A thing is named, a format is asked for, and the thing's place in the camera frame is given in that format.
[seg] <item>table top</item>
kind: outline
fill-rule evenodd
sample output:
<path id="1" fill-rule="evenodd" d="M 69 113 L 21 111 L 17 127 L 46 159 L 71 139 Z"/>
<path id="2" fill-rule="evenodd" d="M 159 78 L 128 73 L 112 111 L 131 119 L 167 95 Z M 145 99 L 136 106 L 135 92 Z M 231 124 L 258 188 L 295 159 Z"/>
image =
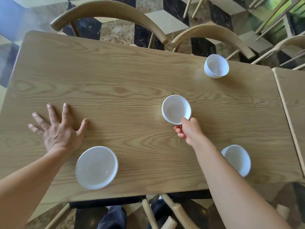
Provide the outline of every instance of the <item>table top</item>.
<path id="1" fill-rule="evenodd" d="M 272 69 L 283 101 L 295 148 L 305 173 L 305 72 L 284 68 Z"/>
<path id="2" fill-rule="evenodd" d="M 229 61 L 226 77 L 204 74 L 205 57 L 30 31 L 0 115 L 0 178 L 40 158 L 41 139 L 27 129 L 31 113 L 48 118 L 47 103 L 71 106 L 75 127 L 89 128 L 81 148 L 62 167 L 42 203 L 135 196 L 208 188 L 196 155 L 161 112 L 163 100 L 184 96 L 204 133 L 221 151 L 238 144 L 251 158 L 252 183 L 302 177 L 272 70 Z M 101 190 L 75 177 L 90 147 L 112 149 L 119 161 Z"/>

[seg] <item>hand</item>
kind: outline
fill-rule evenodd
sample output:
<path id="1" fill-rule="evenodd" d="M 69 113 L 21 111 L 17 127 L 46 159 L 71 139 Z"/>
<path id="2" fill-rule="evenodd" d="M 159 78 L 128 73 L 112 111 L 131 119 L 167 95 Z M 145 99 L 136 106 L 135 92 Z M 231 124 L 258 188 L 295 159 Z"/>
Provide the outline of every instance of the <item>hand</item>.
<path id="1" fill-rule="evenodd" d="M 74 152 L 83 141 L 88 126 L 88 119 L 84 119 L 79 130 L 74 131 L 71 126 L 72 117 L 68 104 L 64 103 L 63 105 L 61 123 L 57 118 L 53 105 L 47 104 L 47 108 L 51 125 L 45 122 L 37 113 L 33 113 L 33 118 L 43 130 L 36 128 L 32 124 L 28 125 L 29 129 L 44 140 L 48 152 L 61 149 L 65 149 L 71 153 Z"/>
<path id="2" fill-rule="evenodd" d="M 174 130 L 176 133 L 178 133 L 178 137 L 185 138 L 186 143 L 190 146 L 193 146 L 194 141 L 197 140 L 200 136 L 203 136 L 198 120 L 193 117 L 190 120 L 182 118 L 181 122 L 182 125 L 176 125 Z"/>

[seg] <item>white bowl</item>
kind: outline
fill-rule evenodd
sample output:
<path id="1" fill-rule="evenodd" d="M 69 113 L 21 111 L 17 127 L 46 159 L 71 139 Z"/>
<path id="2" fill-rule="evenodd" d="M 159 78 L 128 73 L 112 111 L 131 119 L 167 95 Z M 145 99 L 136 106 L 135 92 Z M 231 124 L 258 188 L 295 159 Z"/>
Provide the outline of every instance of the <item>white bowl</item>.
<path id="1" fill-rule="evenodd" d="M 179 95 L 168 96 L 162 104 L 162 115 L 167 122 L 181 125 L 181 119 L 190 119 L 192 114 L 188 101 Z"/>
<path id="2" fill-rule="evenodd" d="M 251 169 L 251 160 L 247 151 L 239 145 L 230 145 L 221 151 L 222 155 L 243 177 L 246 177 Z"/>
<path id="3" fill-rule="evenodd" d="M 119 162 L 114 152 L 104 146 L 86 150 L 76 163 L 78 182 L 85 188 L 95 190 L 109 185 L 115 178 Z"/>
<path id="4" fill-rule="evenodd" d="M 220 55 L 210 55 L 204 63 L 204 72 L 213 79 L 224 77 L 229 72 L 229 64 Z"/>

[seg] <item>curved chair back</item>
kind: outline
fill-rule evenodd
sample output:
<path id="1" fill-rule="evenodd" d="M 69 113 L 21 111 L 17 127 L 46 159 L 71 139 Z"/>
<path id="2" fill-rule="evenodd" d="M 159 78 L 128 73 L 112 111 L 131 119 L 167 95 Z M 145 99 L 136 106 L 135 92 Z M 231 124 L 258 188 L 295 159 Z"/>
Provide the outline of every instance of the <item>curved chair back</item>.
<path id="1" fill-rule="evenodd" d="M 164 32 L 141 11 L 127 4 L 111 0 L 91 1 L 76 6 L 53 20 L 51 27 L 56 31 L 60 31 L 65 25 L 70 23 L 75 36 L 79 37 L 80 35 L 74 24 L 74 20 L 90 17 L 117 18 L 133 22 L 149 29 L 153 35 L 159 38 L 162 44 L 168 42 L 168 38 Z"/>
<path id="2" fill-rule="evenodd" d="M 305 35 L 297 35 L 293 36 L 291 38 L 286 38 L 282 41 L 280 41 L 278 44 L 276 44 L 271 50 L 263 54 L 261 57 L 259 57 L 257 60 L 253 61 L 251 64 L 257 64 L 259 61 L 263 60 L 264 58 L 268 57 L 272 53 L 278 52 L 281 50 L 284 46 L 298 46 L 302 49 L 305 49 Z"/>
<path id="3" fill-rule="evenodd" d="M 171 45 L 175 47 L 173 52 L 177 52 L 183 40 L 191 37 L 211 38 L 221 42 L 228 42 L 235 45 L 248 59 L 255 56 L 253 51 L 236 34 L 216 24 L 201 24 L 182 32 L 171 42 Z"/>

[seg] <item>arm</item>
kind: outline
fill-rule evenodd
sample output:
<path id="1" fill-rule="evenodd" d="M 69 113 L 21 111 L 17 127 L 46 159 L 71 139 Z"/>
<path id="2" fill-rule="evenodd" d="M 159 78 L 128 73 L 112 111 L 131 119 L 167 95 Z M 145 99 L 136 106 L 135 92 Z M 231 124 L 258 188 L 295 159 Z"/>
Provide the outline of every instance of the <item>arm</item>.
<path id="1" fill-rule="evenodd" d="M 42 137 L 47 154 L 0 181 L 0 222 L 3 228 L 15 229 L 25 225 L 47 192 L 55 175 L 81 145 L 86 133 L 87 119 L 83 120 L 78 131 L 72 128 L 67 104 L 63 106 L 61 123 L 53 106 L 51 104 L 47 106 L 51 125 L 38 114 L 33 113 L 34 119 L 43 130 L 32 124 L 28 126 L 30 130 Z"/>
<path id="2" fill-rule="evenodd" d="M 286 221 L 227 162 L 201 132 L 197 119 L 174 129 L 195 150 L 211 195 L 227 229 L 289 229 Z"/>

